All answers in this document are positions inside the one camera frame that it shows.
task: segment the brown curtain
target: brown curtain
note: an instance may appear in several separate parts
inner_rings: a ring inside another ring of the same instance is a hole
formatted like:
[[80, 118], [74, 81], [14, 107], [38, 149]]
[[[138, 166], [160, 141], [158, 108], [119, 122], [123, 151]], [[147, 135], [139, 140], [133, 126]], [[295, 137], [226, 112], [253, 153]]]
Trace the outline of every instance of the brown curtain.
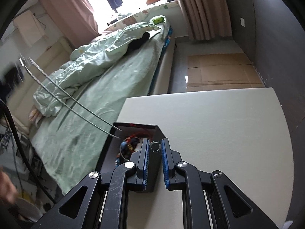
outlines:
[[99, 35], [88, 0], [39, 0], [67, 39], [76, 47]]
[[232, 36], [226, 0], [178, 0], [188, 24], [190, 40]]

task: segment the metal tongs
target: metal tongs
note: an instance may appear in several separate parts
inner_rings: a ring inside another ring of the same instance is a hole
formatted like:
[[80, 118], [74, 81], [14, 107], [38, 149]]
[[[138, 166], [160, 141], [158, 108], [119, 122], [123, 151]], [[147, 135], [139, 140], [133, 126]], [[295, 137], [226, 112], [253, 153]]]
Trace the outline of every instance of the metal tongs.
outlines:
[[22, 67], [26, 70], [26, 72], [40, 85], [42, 86], [51, 96], [53, 96], [56, 100], [58, 100], [61, 104], [63, 104], [67, 109], [69, 109], [70, 111], [72, 111], [73, 113], [75, 113], [77, 116], [79, 116], [80, 118], [82, 118], [84, 121], [88, 122], [90, 125], [96, 127], [97, 129], [101, 130], [102, 132], [115, 137], [115, 138], [119, 138], [115, 135], [110, 134], [109, 132], [101, 129], [100, 127], [98, 127], [97, 125], [95, 125], [94, 123], [92, 123], [91, 121], [87, 120], [85, 117], [81, 116], [78, 112], [76, 112], [75, 110], [73, 110], [71, 107], [69, 107], [67, 104], [65, 104], [63, 101], [61, 101], [60, 99], [58, 99], [56, 97], [56, 95], [54, 95], [50, 90], [48, 90], [47, 87], [45, 87], [34, 75], [33, 73], [31, 73], [31, 71], [28, 69], [27, 66], [30, 65], [34, 65], [51, 83], [53, 83], [57, 88], [59, 88], [63, 93], [65, 93], [67, 96], [69, 96], [73, 101], [75, 101], [78, 105], [80, 105], [83, 109], [87, 110], [89, 113], [91, 113], [92, 115], [94, 115], [95, 117], [99, 118], [100, 120], [102, 120], [103, 122], [105, 122], [106, 124], [110, 125], [111, 127], [122, 131], [120, 129], [118, 129], [117, 127], [115, 127], [114, 125], [112, 125], [111, 123], [105, 121], [103, 118], [101, 118], [100, 116], [96, 115], [94, 112], [92, 112], [91, 110], [89, 110], [88, 108], [86, 108], [84, 105], [82, 105], [79, 101], [77, 101], [76, 99], [74, 99], [71, 95], [69, 95], [64, 89], [62, 89], [56, 82], [54, 82], [31, 58], [25, 58], [22, 55], [20, 55], [19, 57], [19, 61], [20, 64], [22, 65]]

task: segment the wall outlet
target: wall outlet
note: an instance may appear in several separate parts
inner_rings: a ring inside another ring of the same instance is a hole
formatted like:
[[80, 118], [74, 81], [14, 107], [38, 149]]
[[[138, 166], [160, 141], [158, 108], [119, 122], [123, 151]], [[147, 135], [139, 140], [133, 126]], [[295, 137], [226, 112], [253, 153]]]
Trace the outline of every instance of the wall outlet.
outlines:
[[245, 27], [245, 19], [244, 18], [240, 18], [240, 24]]

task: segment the gray floor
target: gray floor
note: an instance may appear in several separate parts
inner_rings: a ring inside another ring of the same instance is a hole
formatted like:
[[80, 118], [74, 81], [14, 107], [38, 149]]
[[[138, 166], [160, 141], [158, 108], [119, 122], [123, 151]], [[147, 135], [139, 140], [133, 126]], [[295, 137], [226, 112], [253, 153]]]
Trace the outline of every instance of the gray floor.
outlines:
[[181, 42], [175, 48], [168, 93], [186, 92], [187, 58], [193, 55], [243, 53], [232, 39], [213, 40], [203, 43]]

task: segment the cardboard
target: cardboard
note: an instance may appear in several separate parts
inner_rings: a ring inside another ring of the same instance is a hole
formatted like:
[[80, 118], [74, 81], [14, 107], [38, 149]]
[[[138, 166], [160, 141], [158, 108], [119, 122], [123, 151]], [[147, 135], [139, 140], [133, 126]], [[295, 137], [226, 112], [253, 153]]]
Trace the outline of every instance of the cardboard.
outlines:
[[187, 91], [262, 88], [244, 53], [188, 56]]

